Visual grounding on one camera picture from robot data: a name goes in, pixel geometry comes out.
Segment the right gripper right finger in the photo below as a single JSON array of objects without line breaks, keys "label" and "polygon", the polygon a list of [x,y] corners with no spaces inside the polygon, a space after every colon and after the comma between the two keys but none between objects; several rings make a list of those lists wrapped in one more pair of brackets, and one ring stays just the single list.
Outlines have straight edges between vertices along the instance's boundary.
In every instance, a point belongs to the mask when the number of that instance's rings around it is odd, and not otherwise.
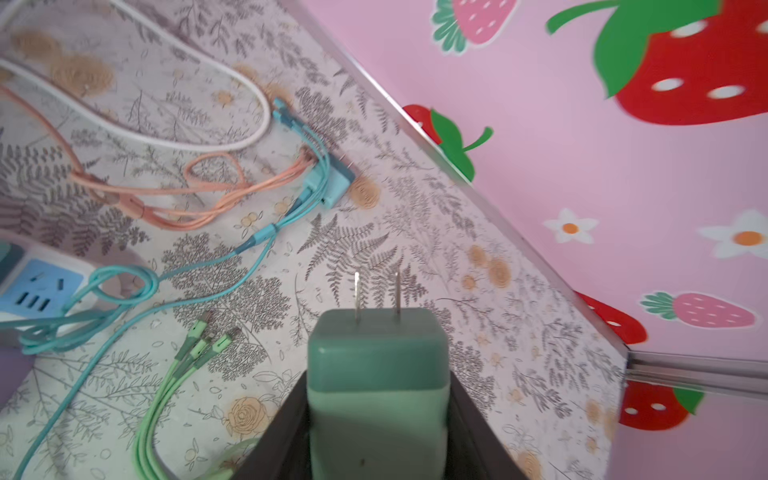
[{"label": "right gripper right finger", "polygon": [[447,479],[527,479],[454,373],[450,377],[447,426]]}]

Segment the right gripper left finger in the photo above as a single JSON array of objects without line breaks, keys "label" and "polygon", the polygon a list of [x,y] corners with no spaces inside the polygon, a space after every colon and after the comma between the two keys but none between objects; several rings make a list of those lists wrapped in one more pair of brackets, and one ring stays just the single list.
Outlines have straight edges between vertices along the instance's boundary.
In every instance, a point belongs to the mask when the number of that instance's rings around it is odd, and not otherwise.
[{"label": "right gripper left finger", "polygon": [[307,372],[301,374],[269,427],[234,480],[303,480],[309,478],[309,402]]}]

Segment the teal charger plug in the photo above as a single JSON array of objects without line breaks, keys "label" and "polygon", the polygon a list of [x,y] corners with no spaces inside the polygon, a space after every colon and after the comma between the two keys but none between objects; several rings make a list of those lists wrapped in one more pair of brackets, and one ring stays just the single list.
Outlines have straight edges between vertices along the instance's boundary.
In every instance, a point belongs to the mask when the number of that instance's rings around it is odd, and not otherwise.
[{"label": "teal charger plug", "polygon": [[332,209],[354,183],[356,175],[341,160],[331,156],[329,173],[323,174],[321,167],[316,165],[305,178],[303,185],[310,194],[314,194],[320,191],[323,179],[326,179],[326,183],[320,203],[326,209]]}]

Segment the green charger plug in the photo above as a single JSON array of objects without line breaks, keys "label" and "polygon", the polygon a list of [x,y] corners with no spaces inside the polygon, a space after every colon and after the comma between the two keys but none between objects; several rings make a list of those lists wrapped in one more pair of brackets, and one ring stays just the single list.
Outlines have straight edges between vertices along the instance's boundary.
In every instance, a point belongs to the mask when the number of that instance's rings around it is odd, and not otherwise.
[{"label": "green charger plug", "polygon": [[324,312],[308,342],[315,479],[440,479],[448,439],[448,338],[435,315],[402,305]]}]

